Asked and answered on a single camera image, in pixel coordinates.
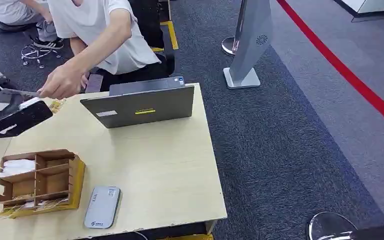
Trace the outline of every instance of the laptop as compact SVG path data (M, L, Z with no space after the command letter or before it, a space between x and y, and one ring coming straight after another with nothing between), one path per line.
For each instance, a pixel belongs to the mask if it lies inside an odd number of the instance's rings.
M146 81L114 84L109 87L109 95L114 96L154 90L172 89L183 87L184 85L185 81L183 79L183 76L172 76Z
M192 115L195 86L181 86L80 100L106 128L118 128Z

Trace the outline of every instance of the black bag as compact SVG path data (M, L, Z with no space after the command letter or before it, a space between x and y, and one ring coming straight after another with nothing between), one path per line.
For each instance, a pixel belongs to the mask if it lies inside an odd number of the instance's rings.
M137 18L140 32L152 48L164 48L163 32L160 28L158 0L128 0Z

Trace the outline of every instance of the sneaker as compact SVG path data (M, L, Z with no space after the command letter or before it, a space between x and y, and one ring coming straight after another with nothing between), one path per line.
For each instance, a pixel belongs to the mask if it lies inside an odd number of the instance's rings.
M62 49L64 47L64 43L60 42L58 39L55 41L41 41L39 38L36 38L33 41L33 45L39 48L44 48L44 49Z

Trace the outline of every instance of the cardboard box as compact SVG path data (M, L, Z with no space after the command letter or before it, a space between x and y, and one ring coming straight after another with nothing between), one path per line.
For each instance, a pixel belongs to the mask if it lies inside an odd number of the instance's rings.
M0 178L0 216L13 219L79 208L86 167L79 156L66 149L4 156L0 173L6 161L20 159L35 161L35 169Z

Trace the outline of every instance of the floor line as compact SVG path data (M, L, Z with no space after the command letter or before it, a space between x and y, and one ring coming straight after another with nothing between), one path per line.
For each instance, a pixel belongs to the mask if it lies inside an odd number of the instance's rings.
M277 0L284 11L299 27L318 51L332 64L332 66L354 87L375 109L384 116L384 100L361 81L309 28L309 26L292 9L286 0Z

